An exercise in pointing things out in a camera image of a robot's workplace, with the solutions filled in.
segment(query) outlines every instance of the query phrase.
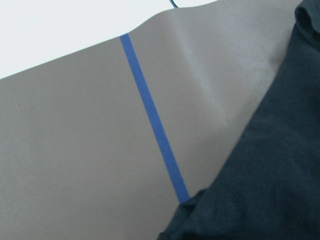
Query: blue line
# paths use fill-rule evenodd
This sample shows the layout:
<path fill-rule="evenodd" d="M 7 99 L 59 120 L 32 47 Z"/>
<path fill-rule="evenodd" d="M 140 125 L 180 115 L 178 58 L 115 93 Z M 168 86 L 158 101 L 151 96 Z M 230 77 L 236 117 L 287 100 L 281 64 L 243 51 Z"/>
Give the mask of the blue line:
<path fill-rule="evenodd" d="M 129 62 L 136 86 L 139 90 L 145 111 L 148 115 L 154 136 L 160 148 L 164 163 L 171 178 L 175 194 L 180 203 L 184 203 L 189 199 L 189 194 L 181 176 L 178 164 L 176 162 L 174 153 L 170 147 L 165 129 L 161 123 L 159 114 L 157 112 L 155 103 L 152 99 L 147 82 L 142 73 L 139 61 L 137 59 L 134 47 L 132 46 L 130 37 L 125 34 L 120 37 L 125 55 Z"/>

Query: blue tape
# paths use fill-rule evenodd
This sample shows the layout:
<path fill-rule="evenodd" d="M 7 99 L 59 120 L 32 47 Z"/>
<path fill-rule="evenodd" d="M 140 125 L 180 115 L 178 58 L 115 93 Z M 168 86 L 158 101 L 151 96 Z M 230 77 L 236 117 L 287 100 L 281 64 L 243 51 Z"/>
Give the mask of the blue tape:
<path fill-rule="evenodd" d="M 169 140 L 167 138 L 165 129 L 161 123 L 159 114 L 157 112 L 155 103 L 152 99 L 147 82 L 142 73 L 139 61 L 137 59 L 134 47 L 132 46 L 130 37 L 125 34 L 120 37 L 125 55 L 129 62 L 136 86 L 139 90 L 145 111 L 148 115 L 154 136 L 160 148 L 166 169 L 171 178 L 175 194 L 180 203 L 184 203 L 189 199 L 189 194 L 185 182 L 181 176 L 178 164 L 176 162 L 174 153 L 171 149 Z"/>

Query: dark cloth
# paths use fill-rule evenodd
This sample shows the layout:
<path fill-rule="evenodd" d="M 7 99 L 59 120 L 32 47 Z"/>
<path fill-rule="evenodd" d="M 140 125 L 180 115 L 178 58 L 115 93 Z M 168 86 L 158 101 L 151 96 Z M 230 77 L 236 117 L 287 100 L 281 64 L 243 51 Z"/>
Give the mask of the dark cloth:
<path fill-rule="evenodd" d="M 320 0 L 295 16 L 277 76 L 221 172 L 158 240 L 320 240 Z"/>

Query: dark cord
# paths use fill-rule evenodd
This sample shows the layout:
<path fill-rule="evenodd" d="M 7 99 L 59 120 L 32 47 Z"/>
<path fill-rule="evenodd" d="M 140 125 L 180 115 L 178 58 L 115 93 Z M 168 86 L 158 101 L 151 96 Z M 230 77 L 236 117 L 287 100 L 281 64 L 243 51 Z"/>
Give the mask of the dark cord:
<path fill-rule="evenodd" d="M 170 0 L 170 3 L 171 3 L 172 6 L 174 6 L 175 8 L 179 8 L 179 7 L 175 4 L 174 0 Z"/>

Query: dark garment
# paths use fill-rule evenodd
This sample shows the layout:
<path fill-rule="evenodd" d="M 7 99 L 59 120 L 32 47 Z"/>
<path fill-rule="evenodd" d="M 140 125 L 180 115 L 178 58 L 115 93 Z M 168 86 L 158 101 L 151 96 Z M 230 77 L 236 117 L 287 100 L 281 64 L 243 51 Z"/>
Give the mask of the dark garment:
<path fill-rule="evenodd" d="M 158 240 L 320 240 L 320 0 L 295 16 L 277 76 L 218 177 Z"/>

